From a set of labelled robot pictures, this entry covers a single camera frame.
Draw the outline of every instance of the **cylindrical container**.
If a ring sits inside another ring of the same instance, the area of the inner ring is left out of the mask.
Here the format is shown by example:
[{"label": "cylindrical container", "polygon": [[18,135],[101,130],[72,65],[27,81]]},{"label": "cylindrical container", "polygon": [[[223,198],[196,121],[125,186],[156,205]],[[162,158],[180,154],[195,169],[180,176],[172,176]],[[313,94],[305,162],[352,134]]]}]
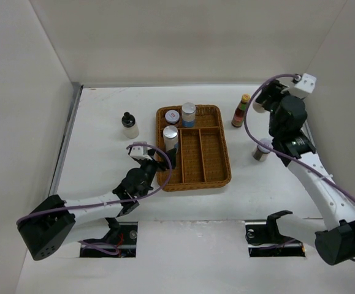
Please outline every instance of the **cylindrical container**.
[{"label": "cylindrical container", "polygon": [[[259,140],[261,143],[265,144],[268,147],[272,148],[271,140],[267,138],[263,138]],[[255,148],[255,151],[253,151],[252,156],[255,158],[257,161],[265,161],[267,156],[269,155],[271,151],[264,148],[261,145],[257,145]]]},{"label": "cylindrical container", "polygon": [[163,132],[165,151],[176,148],[178,149],[178,130],[174,126],[167,126]]},{"label": "cylindrical container", "polygon": [[245,108],[246,108],[247,103],[250,101],[250,99],[251,99],[251,97],[248,94],[244,94],[241,97],[241,101],[234,112],[232,126],[241,127],[243,125]]},{"label": "cylindrical container", "polygon": [[134,139],[139,136],[138,125],[135,122],[135,117],[129,112],[124,112],[124,116],[121,119],[123,124],[123,133],[130,139]]},{"label": "cylindrical container", "polygon": [[169,110],[167,113],[165,113],[165,119],[168,124],[177,124],[178,120],[180,119],[180,115],[176,110]]},{"label": "cylindrical container", "polygon": [[184,103],[181,108],[183,127],[195,126],[196,106],[193,103]]}]

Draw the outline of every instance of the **white table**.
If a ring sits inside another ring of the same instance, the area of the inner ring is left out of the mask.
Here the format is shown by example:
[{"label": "white table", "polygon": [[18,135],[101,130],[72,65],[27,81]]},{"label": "white table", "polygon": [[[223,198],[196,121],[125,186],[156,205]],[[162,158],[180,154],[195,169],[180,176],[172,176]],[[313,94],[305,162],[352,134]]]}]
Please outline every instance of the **white table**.
[{"label": "white table", "polygon": [[[217,105],[223,117],[232,169],[224,188],[160,192],[120,221],[140,221],[136,258],[76,258],[79,245],[34,262],[27,254],[17,294],[22,293],[355,293],[355,264],[325,264],[308,247],[307,258],[249,258],[240,220],[265,219],[288,209],[320,218],[312,200],[281,161],[256,162],[255,144],[231,126],[243,93],[256,85],[84,89],[58,186],[62,198],[101,195],[137,166],[125,147],[155,143],[157,109],[184,102]],[[121,133],[130,111],[140,135]],[[254,111],[249,126],[268,137],[268,115]]]}]

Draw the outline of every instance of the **divided tray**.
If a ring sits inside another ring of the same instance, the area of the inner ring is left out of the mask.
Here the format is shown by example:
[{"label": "divided tray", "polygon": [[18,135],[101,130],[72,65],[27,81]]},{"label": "divided tray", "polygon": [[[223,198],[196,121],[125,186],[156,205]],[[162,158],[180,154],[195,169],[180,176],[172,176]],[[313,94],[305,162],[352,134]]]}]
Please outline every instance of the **divided tray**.
[{"label": "divided tray", "polygon": [[[168,110],[176,110],[180,120],[178,129],[179,149],[177,166],[164,191],[183,191],[205,188],[219,188],[231,181],[231,165],[227,155],[221,112],[215,105],[196,105],[195,127],[181,124],[181,106],[163,107],[157,111],[157,146],[165,150],[162,132],[169,124],[165,120]],[[168,171],[158,172],[161,185]]]}]

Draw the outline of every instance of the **bottle cap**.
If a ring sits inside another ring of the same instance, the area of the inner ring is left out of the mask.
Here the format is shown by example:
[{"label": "bottle cap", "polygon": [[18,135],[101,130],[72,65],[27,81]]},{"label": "bottle cap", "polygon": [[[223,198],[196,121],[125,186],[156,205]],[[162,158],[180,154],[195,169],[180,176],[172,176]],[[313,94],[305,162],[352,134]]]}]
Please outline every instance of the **bottle cap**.
[{"label": "bottle cap", "polygon": [[196,106],[193,103],[187,102],[183,104],[181,110],[187,115],[190,115],[191,113],[194,113],[196,111]]},{"label": "bottle cap", "polygon": [[[272,144],[272,141],[268,138],[263,138],[263,139],[260,139],[259,140],[262,144],[265,144],[266,146],[270,147],[270,148],[273,148],[273,144]],[[261,145],[258,145],[258,149],[262,152],[262,153],[270,153],[271,151],[264,148],[263,146]]]},{"label": "bottle cap", "polygon": [[135,117],[129,112],[124,112],[121,123],[123,123],[124,127],[133,127],[135,125]]},{"label": "bottle cap", "polygon": [[244,94],[242,97],[241,97],[241,102],[244,102],[244,103],[248,103],[251,99],[251,96],[249,96],[248,94]]},{"label": "bottle cap", "polygon": [[176,110],[169,110],[165,114],[165,119],[169,124],[176,124],[178,123],[178,120],[180,119],[180,115]]},{"label": "bottle cap", "polygon": [[178,136],[178,130],[176,127],[174,126],[167,126],[165,129],[164,129],[164,137],[165,138],[168,138],[168,139],[173,139],[175,137]]}]

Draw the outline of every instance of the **wall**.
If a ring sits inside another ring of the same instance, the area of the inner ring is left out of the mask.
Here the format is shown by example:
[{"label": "wall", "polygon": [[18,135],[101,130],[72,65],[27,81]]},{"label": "wall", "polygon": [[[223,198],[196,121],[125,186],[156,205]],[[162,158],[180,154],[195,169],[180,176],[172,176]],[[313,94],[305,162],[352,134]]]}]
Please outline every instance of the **wall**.
[{"label": "wall", "polygon": [[46,196],[71,83],[28,0],[0,0],[0,293],[25,257],[15,221]]},{"label": "wall", "polygon": [[241,82],[304,71],[346,0],[31,0],[72,81]]},{"label": "wall", "polygon": [[326,167],[355,195],[355,0],[349,0],[308,68],[318,78],[309,125]]}]

